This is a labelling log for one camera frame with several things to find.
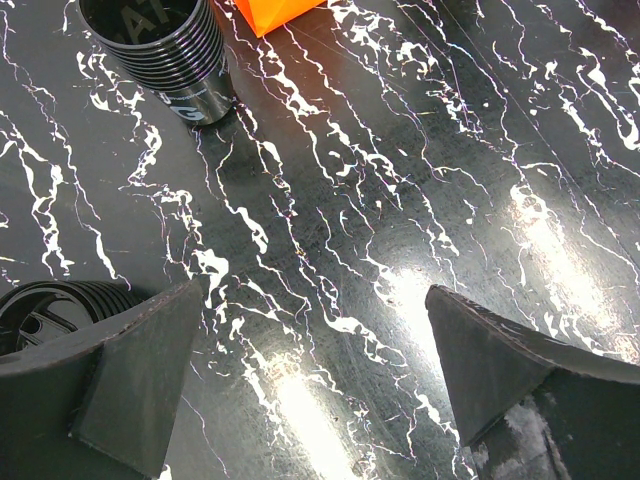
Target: marble surface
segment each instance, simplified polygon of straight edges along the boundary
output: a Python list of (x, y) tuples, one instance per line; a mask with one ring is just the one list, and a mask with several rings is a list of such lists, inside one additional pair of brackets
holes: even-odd
[(185, 127), (81, 29), (0, 0), (0, 293), (199, 277), (164, 478), (472, 478), (424, 297), (440, 283), (640, 364), (640, 6), (330, 0)]

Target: black cup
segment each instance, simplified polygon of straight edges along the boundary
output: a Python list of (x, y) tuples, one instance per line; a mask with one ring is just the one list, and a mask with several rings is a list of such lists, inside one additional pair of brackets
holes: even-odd
[(80, 18), (131, 77), (190, 125), (235, 97), (211, 0), (79, 0)]

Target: orange paper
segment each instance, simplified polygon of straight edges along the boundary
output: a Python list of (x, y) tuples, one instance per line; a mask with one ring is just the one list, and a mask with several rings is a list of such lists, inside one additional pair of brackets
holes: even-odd
[(234, 0), (258, 37), (293, 20), (324, 0)]

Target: orange box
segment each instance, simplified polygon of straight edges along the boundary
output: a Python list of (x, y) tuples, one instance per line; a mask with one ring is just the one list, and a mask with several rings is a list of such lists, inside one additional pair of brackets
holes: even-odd
[(258, 37), (293, 20), (324, 0), (234, 0)]

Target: black and white marble pattern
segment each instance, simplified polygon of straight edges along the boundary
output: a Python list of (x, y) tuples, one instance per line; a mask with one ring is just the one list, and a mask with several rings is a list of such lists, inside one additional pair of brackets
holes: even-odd
[(174, 480), (473, 478), (424, 297), (640, 364), (640, 6), (330, 0), (189, 130), (81, 29), (0, 0), (0, 294), (208, 293)]

